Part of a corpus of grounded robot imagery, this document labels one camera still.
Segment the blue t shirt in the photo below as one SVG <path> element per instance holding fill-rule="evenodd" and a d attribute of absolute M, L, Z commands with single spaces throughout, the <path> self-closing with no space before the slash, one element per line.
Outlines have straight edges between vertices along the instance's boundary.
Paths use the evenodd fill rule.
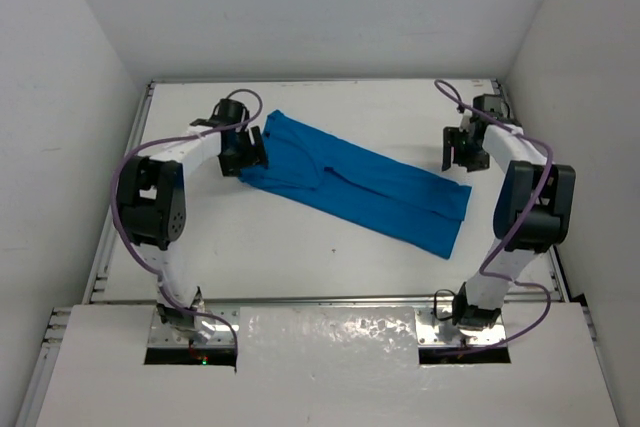
<path fill-rule="evenodd" d="M 242 182 L 440 258 L 451 257 L 470 187 L 395 161 L 272 112 L 263 132 L 265 166 Z"/>

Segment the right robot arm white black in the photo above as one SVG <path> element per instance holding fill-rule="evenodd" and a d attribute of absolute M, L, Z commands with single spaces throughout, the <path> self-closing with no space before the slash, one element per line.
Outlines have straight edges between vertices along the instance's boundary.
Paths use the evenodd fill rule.
<path fill-rule="evenodd" d="M 442 169 L 456 165 L 471 173 L 495 163 L 504 174 L 493 213 L 494 242 L 452 304 L 454 325 L 482 330 L 498 320 L 510 287 L 523 284 L 525 267 L 565 240 L 576 172 L 557 164 L 551 147 L 506 117 L 499 96 L 482 94 L 458 111 L 461 124 L 443 129 Z"/>

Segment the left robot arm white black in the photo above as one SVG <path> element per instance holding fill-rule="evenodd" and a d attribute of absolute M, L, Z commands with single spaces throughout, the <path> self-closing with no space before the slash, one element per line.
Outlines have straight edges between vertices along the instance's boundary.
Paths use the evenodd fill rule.
<path fill-rule="evenodd" d="M 212 159 L 225 177 L 268 164 L 254 123 L 258 115 L 238 100 L 240 93 L 220 99 L 209 117 L 192 121 L 183 134 L 133 148 L 111 179 L 113 225 L 132 258 L 156 279 L 160 320 L 190 342 L 209 340 L 225 321 L 207 311 L 181 254 L 186 182 Z"/>

